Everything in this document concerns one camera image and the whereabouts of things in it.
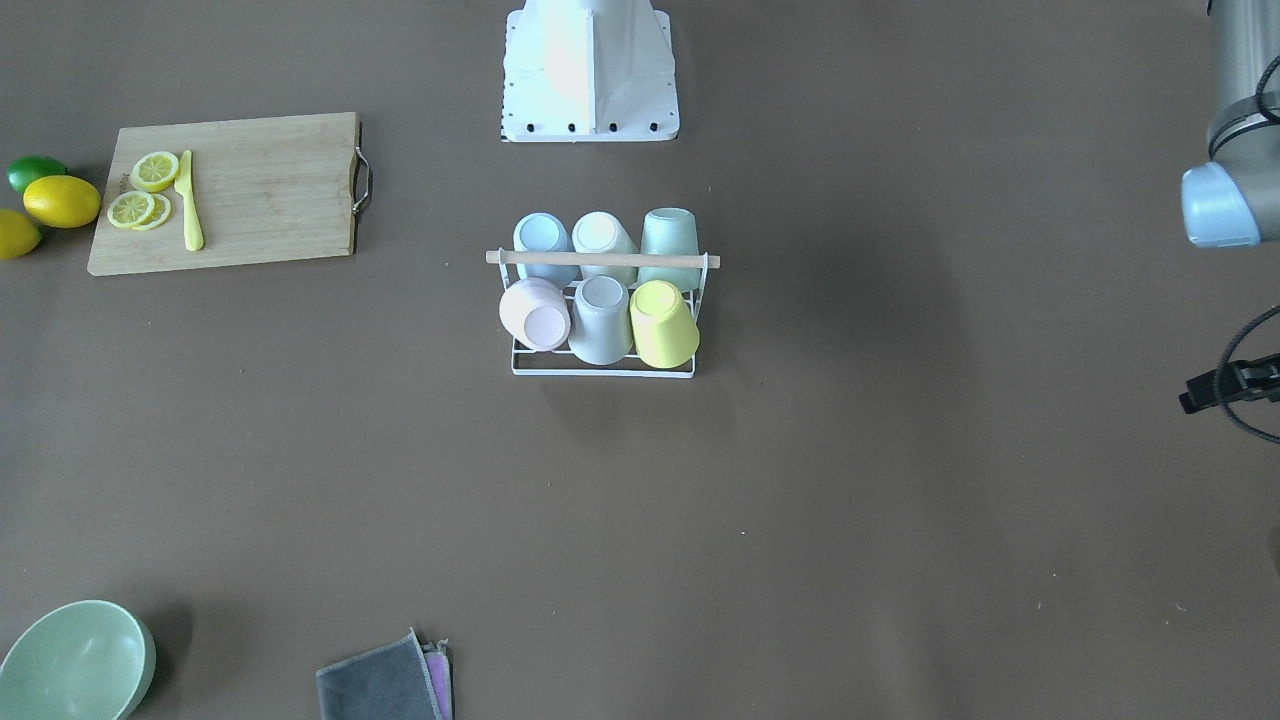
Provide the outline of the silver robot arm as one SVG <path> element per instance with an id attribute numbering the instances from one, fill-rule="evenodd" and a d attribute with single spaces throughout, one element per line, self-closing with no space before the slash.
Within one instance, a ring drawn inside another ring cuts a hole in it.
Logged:
<path id="1" fill-rule="evenodd" d="M 1198 249 L 1277 241 L 1277 3 L 1208 1 L 1217 114 L 1208 161 L 1181 178 L 1188 240 Z"/>

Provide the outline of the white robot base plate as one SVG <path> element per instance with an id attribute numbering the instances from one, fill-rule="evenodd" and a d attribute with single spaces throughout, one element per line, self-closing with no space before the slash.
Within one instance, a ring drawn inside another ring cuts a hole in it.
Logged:
<path id="1" fill-rule="evenodd" d="M 678 137 L 669 15 L 649 1 L 526 1 L 504 23 L 500 140 Z"/>

